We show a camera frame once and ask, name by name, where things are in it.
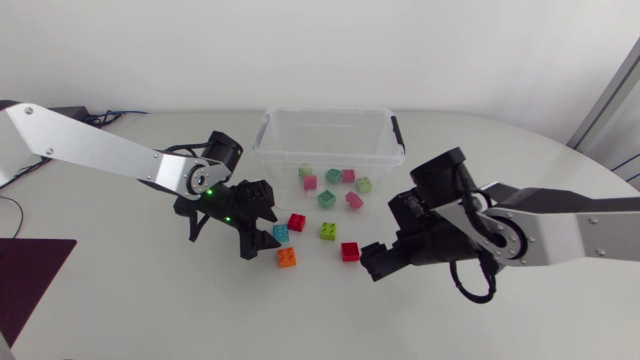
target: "lime green lego brick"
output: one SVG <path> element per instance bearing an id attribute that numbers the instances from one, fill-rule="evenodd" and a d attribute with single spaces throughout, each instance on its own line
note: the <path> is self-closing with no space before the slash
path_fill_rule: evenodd
<path id="1" fill-rule="evenodd" d="M 369 181 L 369 178 L 364 177 L 356 180 L 356 188 L 359 193 L 364 194 L 370 192 L 371 189 L 373 189 L 373 185 L 371 181 Z"/>
<path id="2" fill-rule="evenodd" d="M 330 169 L 324 175 L 324 178 L 332 184 L 337 184 L 342 181 L 342 171 L 338 169 Z"/>
<path id="3" fill-rule="evenodd" d="M 338 225 L 334 223 L 322 223 L 322 230 L 320 231 L 320 238 L 323 240 L 336 240 L 338 234 Z"/>
<path id="4" fill-rule="evenodd" d="M 333 195 L 329 190 L 323 191 L 320 195 L 318 195 L 317 199 L 318 203 L 323 208 L 330 208 L 331 206 L 333 206 L 333 204 L 336 203 L 336 196 Z"/>
<path id="5" fill-rule="evenodd" d="M 298 175 L 300 175 L 300 177 L 304 177 L 305 175 L 313 175 L 313 169 L 308 166 L 300 166 L 298 168 Z"/>

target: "white wall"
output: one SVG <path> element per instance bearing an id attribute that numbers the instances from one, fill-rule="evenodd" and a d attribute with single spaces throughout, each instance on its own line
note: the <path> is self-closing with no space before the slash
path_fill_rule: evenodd
<path id="1" fill-rule="evenodd" d="M 637 0 L 3 0 L 0 97 L 90 110 L 462 112 L 566 141 Z"/>

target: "plastic storage box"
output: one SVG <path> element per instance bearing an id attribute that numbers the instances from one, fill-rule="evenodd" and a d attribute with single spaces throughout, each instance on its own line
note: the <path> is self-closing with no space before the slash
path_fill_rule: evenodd
<path id="1" fill-rule="evenodd" d="M 272 107 L 264 115 L 253 150 L 265 165 L 276 206 L 282 209 L 371 212 L 391 170 L 404 162 L 398 123 L 386 109 Z M 301 167 L 317 176 L 317 189 L 305 190 Z M 358 192 L 356 181 L 329 181 L 326 174 L 331 169 L 354 170 L 356 181 L 368 178 L 371 190 Z M 337 198 L 329 208 L 317 200 L 325 190 Z M 350 191 L 364 202 L 361 208 L 345 200 Z"/>

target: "tabletop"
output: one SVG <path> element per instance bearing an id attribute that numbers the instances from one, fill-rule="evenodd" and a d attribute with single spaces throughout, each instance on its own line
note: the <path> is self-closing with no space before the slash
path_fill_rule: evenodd
<path id="1" fill-rule="evenodd" d="M 435 112 L 397 116 L 407 155 L 385 199 L 413 186 L 411 169 L 456 146 L 478 185 L 638 195 L 594 161 L 510 125 Z M 218 130 L 248 149 L 261 118 L 130 115 L 106 131 L 161 149 Z M 265 175 L 247 151 L 230 184 Z M 241 259 L 237 232 L 220 222 L 191 243 L 174 197 L 132 179 L 54 161 L 3 195 L 25 209 L 21 237 L 78 240 L 14 344 L 17 359 L 640 357 L 637 263 L 585 258 L 506 268 L 494 300 L 477 305 L 458 292 L 446 264 L 409 266 L 374 283 L 359 263 L 342 262 L 340 242 L 395 240 L 384 203 L 367 215 L 306 211 L 306 230 L 290 234 L 298 265 L 280 269 L 276 250 Z M 283 223 L 291 211 L 275 213 Z M 18 215 L 5 203 L 0 214 L 0 236 L 10 236 Z M 338 224 L 338 241 L 319 239 L 324 221 Z M 459 272 L 469 290 L 486 290 L 477 261 Z"/>

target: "lego brick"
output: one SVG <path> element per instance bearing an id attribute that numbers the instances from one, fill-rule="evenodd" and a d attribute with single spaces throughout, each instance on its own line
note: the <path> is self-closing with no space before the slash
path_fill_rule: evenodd
<path id="1" fill-rule="evenodd" d="M 360 249 L 358 243 L 342 243 L 342 261 L 358 261 L 360 260 Z"/>
<path id="2" fill-rule="evenodd" d="M 320 206 L 325 209 L 332 207 L 333 204 L 336 203 L 336 196 L 333 195 L 333 193 L 331 193 L 331 191 L 329 190 L 323 191 L 320 195 L 318 195 L 317 199 Z"/>
<path id="3" fill-rule="evenodd" d="M 315 190 L 318 187 L 318 178 L 315 175 L 304 176 L 304 189 Z"/>
<path id="4" fill-rule="evenodd" d="M 352 169 L 342 170 L 342 182 L 355 182 L 356 172 Z"/>
<path id="5" fill-rule="evenodd" d="M 302 229 L 304 229 L 304 224 L 306 221 L 307 221 L 307 218 L 304 215 L 291 214 L 291 217 L 289 218 L 289 223 L 287 225 L 289 226 L 290 230 L 302 232 Z"/>
<path id="6" fill-rule="evenodd" d="M 289 242 L 289 227 L 287 225 L 273 225 L 273 237 L 278 242 Z"/>
<path id="7" fill-rule="evenodd" d="M 298 168 L 298 175 L 300 175 L 300 177 L 304 177 L 305 175 L 313 175 L 313 169 L 304 165 L 300 166 Z"/>
<path id="8" fill-rule="evenodd" d="M 322 229 L 320 230 L 321 239 L 335 241 L 337 233 L 338 225 L 334 223 L 322 223 Z"/>
<path id="9" fill-rule="evenodd" d="M 296 266 L 296 252 L 293 248 L 278 250 L 278 261 L 281 268 Z"/>
<path id="10" fill-rule="evenodd" d="M 338 169 L 329 169 L 324 175 L 325 179 L 332 184 L 337 184 L 342 181 L 342 171 Z"/>
<path id="11" fill-rule="evenodd" d="M 369 178 L 363 177 L 356 180 L 356 189 L 358 189 L 359 193 L 365 194 L 373 189 L 373 185 L 371 184 L 371 181 L 369 181 Z"/>
<path id="12" fill-rule="evenodd" d="M 364 205 L 364 202 L 362 201 L 362 199 L 360 199 L 360 196 L 358 196 L 358 194 L 354 193 L 353 191 L 349 191 L 347 193 L 347 195 L 345 196 L 345 200 L 347 200 L 349 206 L 354 209 L 360 209 L 362 205 Z"/>

